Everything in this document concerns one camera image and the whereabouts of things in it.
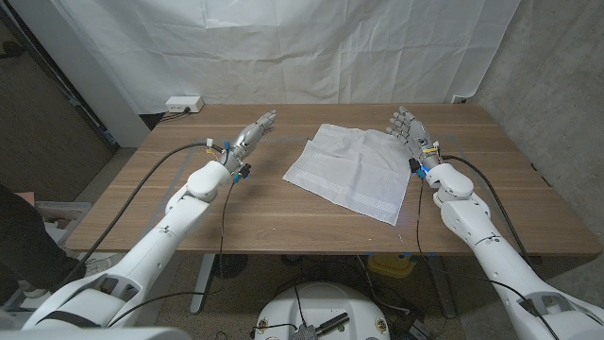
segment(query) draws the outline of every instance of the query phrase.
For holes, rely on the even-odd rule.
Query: table leg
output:
[[[197,274],[195,292],[207,292],[208,288],[210,288],[211,268],[214,265],[215,258],[216,254],[204,254],[201,265],[199,266],[199,273]],[[206,296],[193,296],[189,311],[193,314],[200,313],[205,297]]]
[[[454,318],[457,313],[455,312],[455,305],[453,304],[451,287],[449,287],[449,282],[446,280],[446,274],[441,271],[445,270],[443,268],[443,259],[440,256],[428,256],[428,262],[430,264],[429,268],[432,273],[432,278],[434,279],[438,298],[441,301],[443,311],[445,312],[445,317]]]

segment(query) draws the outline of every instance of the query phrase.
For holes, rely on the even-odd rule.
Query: white power strip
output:
[[[166,102],[170,113],[181,113],[189,108],[189,112],[197,113],[204,107],[204,101],[199,95],[171,96]]]

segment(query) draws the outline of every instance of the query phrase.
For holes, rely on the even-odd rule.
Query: black connector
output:
[[[249,176],[249,173],[251,172],[252,165],[250,164],[246,164],[242,167],[242,169],[239,171],[239,173],[242,175],[242,177],[244,179],[247,179],[247,177]]]
[[[417,172],[417,170],[422,168],[422,164],[420,164],[419,161],[416,160],[415,158],[411,157],[411,158],[409,158],[409,168],[411,169],[411,172],[414,174]]]

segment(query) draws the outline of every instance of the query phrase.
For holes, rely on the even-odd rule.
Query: white curtain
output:
[[[138,114],[471,96],[519,0],[50,0]]]

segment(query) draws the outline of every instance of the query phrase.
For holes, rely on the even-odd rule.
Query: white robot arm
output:
[[[176,248],[199,229],[210,211],[217,188],[232,176],[246,177],[242,160],[260,138],[273,129],[276,111],[264,114],[246,127],[221,161],[210,161],[189,176],[166,206],[166,214],[126,256],[112,268],[73,281],[53,294],[24,324],[24,330],[78,327],[131,326],[140,310],[128,310],[145,301],[148,290],[170,261]]]
[[[405,108],[391,119],[387,131],[399,138],[421,162],[418,175],[426,176],[441,208],[445,225],[460,237],[478,258],[482,269],[503,302],[520,339],[555,338],[543,317],[560,339],[601,339],[604,310],[571,297],[541,280],[523,258],[501,236],[491,222],[486,203],[474,193],[472,180],[442,163],[438,143],[432,142],[421,122]]]

